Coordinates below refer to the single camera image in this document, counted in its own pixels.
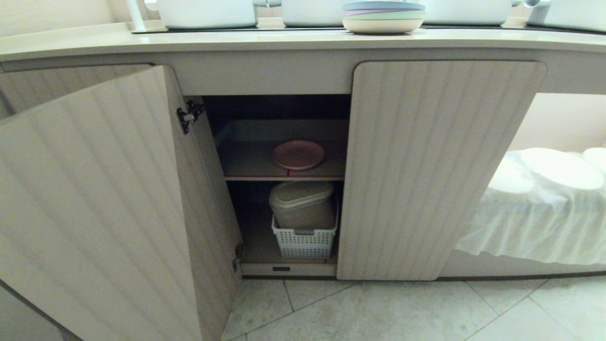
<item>cabinet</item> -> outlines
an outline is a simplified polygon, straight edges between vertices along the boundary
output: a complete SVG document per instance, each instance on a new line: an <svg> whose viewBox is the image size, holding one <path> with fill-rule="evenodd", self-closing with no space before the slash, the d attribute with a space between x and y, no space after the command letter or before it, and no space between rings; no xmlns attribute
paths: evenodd
<svg viewBox="0 0 606 341"><path fill-rule="evenodd" d="M242 269L435 279L545 72L531 61L360 64L338 258ZM0 75L5 95L10 77ZM242 275L226 182L243 179L221 169L205 115L182 133L179 107L170 69L151 67L0 123L0 252L10 265L0 277L83 339L221 335ZM231 148L219 148L224 168L230 157L244 164Z"/></svg>

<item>plastic container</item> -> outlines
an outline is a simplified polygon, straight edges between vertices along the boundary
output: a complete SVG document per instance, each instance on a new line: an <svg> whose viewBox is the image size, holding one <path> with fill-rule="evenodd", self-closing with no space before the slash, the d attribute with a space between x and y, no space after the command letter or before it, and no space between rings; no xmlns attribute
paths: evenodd
<svg viewBox="0 0 606 341"><path fill-rule="evenodd" d="M327 259L333 250L335 233L339 226L339 200L333 200L335 206L335 220L330 229L281 229L277 226L276 216L271 220L280 253L284 258L315 258Z"/></svg>
<svg viewBox="0 0 606 341"><path fill-rule="evenodd" d="M275 186L269 202L277 226L282 229L330 229L335 222L330 200L333 191L329 181L293 181Z"/></svg>

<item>white plastic basket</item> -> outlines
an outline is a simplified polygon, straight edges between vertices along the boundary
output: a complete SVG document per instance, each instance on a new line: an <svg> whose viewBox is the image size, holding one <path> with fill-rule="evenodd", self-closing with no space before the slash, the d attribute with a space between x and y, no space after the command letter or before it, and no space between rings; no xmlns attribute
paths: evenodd
<svg viewBox="0 0 606 341"><path fill-rule="evenodd" d="M330 258L335 233L339 226L339 200L335 196L335 225L329 230L281 229L275 217L271 229L278 239L280 252L284 258Z"/></svg>

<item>white countertop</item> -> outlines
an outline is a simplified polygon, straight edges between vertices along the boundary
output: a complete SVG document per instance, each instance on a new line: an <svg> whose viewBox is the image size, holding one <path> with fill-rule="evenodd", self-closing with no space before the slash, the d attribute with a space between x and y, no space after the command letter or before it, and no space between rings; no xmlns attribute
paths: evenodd
<svg viewBox="0 0 606 341"><path fill-rule="evenodd" d="M344 29L133 35L127 23L119 23L0 38L0 61L144 52L474 47L606 53L606 36L504 29L419 29L397 36L355 35Z"/></svg>

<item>stacked bowls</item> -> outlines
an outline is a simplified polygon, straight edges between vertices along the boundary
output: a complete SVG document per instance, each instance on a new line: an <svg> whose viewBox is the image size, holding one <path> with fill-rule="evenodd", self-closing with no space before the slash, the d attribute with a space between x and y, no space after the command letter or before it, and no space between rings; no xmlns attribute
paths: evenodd
<svg viewBox="0 0 606 341"><path fill-rule="evenodd" d="M343 26L354 33L407 33L418 29L425 18L425 6L402 1L349 2L343 9Z"/></svg>

